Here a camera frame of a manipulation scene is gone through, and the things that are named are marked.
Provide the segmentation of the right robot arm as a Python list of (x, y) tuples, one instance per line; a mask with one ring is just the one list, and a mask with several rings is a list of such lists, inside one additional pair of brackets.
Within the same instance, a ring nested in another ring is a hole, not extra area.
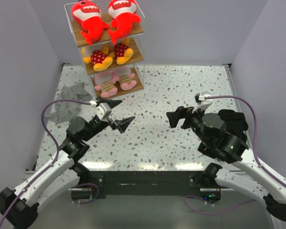
[(267, 212), (286, 222), (286, 187), (272, 178), (271, 168), (259, 165), (252, 149), (245, 141), (226, 129), (226, 122), (218, 114), (194, 111), (193, 107), (180, 106), (174, 112), (167, 112), (171, 128), (184, 119), (182, 129), (191, 129), (201, 140), (200, 152), (210, 158), (219, 159), (241, 169), (250, 179), (234, 175), (221, 165), (210, 163), (193, 180), (207, 187), (229, 187), (255, 198), (265, 205)]

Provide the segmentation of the red shark plush with face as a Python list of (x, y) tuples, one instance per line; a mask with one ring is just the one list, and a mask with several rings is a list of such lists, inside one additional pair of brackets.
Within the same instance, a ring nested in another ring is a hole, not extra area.
[(91, 0), (81, 0), (71, 8), (73, 19), (81, 26), (81, 35), (92, 46), (98, 41), (109, 25), (102, 20), (101, 9)]

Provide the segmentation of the pink pig plush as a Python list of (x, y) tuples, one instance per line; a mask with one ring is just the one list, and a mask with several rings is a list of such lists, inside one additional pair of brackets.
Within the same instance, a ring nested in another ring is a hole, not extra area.
[(94, 78), (95, 90), (101, 92), (102, 98), (109, 98), (116, 95), (118, 88), (114, 85), (116, 79), (111, 71), (104, 71), (96, 74)]
[(118, 67), (112, 70), (112, 74), (124, 91), (133, 89), (137, 81), (134, 80), (135, 73), (127, 66)]

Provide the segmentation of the orange doll polka dot dress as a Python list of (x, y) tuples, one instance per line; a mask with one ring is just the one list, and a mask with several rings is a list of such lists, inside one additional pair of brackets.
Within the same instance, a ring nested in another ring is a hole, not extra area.
[(109, 53), (109, 56), (116, 59), (118, 65), (123, 65), (128, 62), (133, 56), (133, 49), (128, 46), (129, 39), (124, 38), (120, 43), (115, 44), (113, 51)]

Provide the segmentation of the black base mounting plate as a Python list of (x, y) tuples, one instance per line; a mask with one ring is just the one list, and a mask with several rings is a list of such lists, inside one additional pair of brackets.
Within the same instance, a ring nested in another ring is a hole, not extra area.
[[(186, 196), (194, 195), (216, 203), (221, 188), (216, 184), (196, 183), (200, 171), (90, 171), (79, 184), (93, 183), (99, 187), (97, 198), (107, 195)], [(71, 190), (72, 200), (89, 199), (86, 187)]]

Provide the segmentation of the black cloth right side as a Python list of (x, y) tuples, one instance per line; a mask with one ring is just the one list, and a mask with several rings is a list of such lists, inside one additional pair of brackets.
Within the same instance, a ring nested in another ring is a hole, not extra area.
[(219, 117), (226, 123), (226, 132), (214, 146), (207, 148), (203, 143), (198, 151), (210, 158), (220, 159), (228, 164), (242, 161), (243, 152), (248, 149), (247, 136), (248, 124), (245, 115), (233, 110), (220, 110)]

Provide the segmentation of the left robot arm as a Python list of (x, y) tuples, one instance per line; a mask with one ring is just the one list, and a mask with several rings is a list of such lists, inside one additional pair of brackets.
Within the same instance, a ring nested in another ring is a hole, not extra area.
[(90, 121), (77, 116), (69, 121), (66, 138), (61, 145), (54, 140), (56, 153), (38, 171), (13, 189), (0, 192), (0, 228), (7, 220), (16, 229), (27, 229), (48, 202), (72, 187), (89, 183), (88, 169), (79, 160), (90, 148), (87, 141), (110, 127), (124, 133), (134, 117), (112, 120), (112, 109), (122, 100), (101, 97), (86, 102), (94, 113)]

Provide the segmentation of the grey crumpled cloth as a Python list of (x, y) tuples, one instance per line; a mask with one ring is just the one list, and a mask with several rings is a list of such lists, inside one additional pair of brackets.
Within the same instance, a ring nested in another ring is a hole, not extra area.
[(70, 121), (81, 110), (81, 104), (92, 100), (92, 96), (84, 89), (85, 83), (77, 83), (73, 86), (63, 86), (57, 100), (63, 100), (54, 104), (54, 112), (43, 117), (54, 123)]

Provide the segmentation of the orange doll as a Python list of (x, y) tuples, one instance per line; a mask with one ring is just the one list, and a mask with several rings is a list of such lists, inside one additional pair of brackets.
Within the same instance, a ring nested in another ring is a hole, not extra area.
[(96, 72), (105, 71), (113, 63), (113, 58), (109, 56), (108, 44), (100, 49), (93, 50), (92, 47), (83, 47), (81, 49), (82, 60), (85, 64), (91, 64)]

